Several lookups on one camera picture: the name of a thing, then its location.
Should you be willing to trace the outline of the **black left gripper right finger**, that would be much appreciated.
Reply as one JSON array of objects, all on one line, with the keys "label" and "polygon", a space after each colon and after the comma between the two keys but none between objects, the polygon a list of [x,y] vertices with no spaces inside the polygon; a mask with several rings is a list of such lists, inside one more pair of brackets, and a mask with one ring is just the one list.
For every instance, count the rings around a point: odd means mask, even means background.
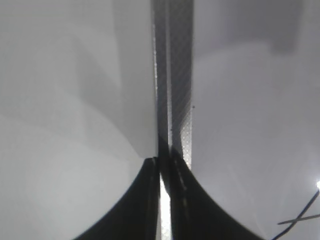
[{"label": "black left gripper right finger", "polygon": [[168,161],[172,235],[175,240],[259,240],[206,193],[181,155]]}]

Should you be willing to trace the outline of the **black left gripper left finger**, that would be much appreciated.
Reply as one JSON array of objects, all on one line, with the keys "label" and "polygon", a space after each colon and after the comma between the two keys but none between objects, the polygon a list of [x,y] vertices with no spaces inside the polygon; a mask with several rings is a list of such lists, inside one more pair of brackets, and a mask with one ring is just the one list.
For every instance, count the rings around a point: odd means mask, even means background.
[{"label": "black left gripper left finger", "polygon": [[146,158],[122,198],[77,240],[154,240],[157,233],[160,171],[156,157]]}]

